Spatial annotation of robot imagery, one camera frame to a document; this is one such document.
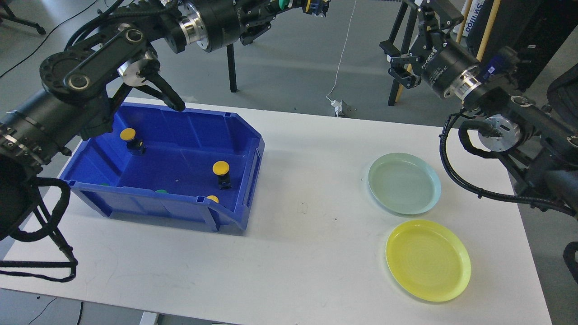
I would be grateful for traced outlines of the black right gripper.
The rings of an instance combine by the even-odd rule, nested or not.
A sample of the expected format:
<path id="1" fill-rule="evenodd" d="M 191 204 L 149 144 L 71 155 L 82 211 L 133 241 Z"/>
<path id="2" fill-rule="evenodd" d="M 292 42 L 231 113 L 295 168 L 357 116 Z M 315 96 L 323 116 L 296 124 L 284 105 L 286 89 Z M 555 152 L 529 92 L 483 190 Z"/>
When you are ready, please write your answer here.
<path id="1" fill-rule="evenodd" d="M 405 88 L 425 82 L 439 98 L 455 95 L 464 100 L 481 86 L 475 76 L 479 62 L 451 39 L 450 32 L 464 16 L 449 0 L 405 0 L 417 13 L 418 35 L 409 53 L 402 54 L 391 41 L 379 46 L 390 64 L 388 73 Z M 406 65 L 411 64 L 411 72 Z"/>

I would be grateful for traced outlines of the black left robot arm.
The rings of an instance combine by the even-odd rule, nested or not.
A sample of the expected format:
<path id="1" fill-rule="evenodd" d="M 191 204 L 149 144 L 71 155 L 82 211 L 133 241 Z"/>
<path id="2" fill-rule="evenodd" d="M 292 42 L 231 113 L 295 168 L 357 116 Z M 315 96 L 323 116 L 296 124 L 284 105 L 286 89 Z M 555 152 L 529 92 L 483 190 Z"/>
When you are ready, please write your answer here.
<path id="1" fill-rule="evenodd" d="M 64 50 L 43 60 L 42 89 L 1 119 L 1 239 L 50 238 L 66 261 L 1 261 L 1 274 L 66 283 L 78 260 L 58 225 L 70 203 L 70 186 L 40 177 L 67 144 L 113 129 L 113 117 L 136 89 L 184 111 L 185 103 L 160 76 L 152 43 L 164 39 L 174 53 L 196 43 L 206 52 L 227 48 L 234 84 L 233 44 L 248 45 L 292 9 L 325 17 L 328 0 L 139 0 L 114 2 L 81 26 Z"/>

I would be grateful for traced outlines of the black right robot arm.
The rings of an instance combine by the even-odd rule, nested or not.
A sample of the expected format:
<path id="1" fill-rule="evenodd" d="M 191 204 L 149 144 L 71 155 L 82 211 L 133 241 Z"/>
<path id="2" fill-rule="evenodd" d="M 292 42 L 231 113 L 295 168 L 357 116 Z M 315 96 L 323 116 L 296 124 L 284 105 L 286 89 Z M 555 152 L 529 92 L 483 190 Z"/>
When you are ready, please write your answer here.
<path id="1" fill-rule="evenodd" d="M 425 82 L 439 98 L 455 95 L 458 113 L 450 114 L 440 134 L 442 166 L 457 185 L 502 202 L 529 205 L 577 216 L 577 70 L 559 77 L 548 90 L 555 115 L 517 94 L 513 71 L 516 53 L 508 50 L 504 66 L 480 71 L 481 61 L 469 54 L 450 32 L 464 16 L 448 0 L 402 0 L 392 31 L 380 43 L 393 77 L 389 105 L 401 88 Z M 475 186 L 451 166 L 447 141 L 452 126 L 464 119 L 457 134 L 463 148 L 484 159 L 499 160 L 515 179 L 514 194 Z"/>

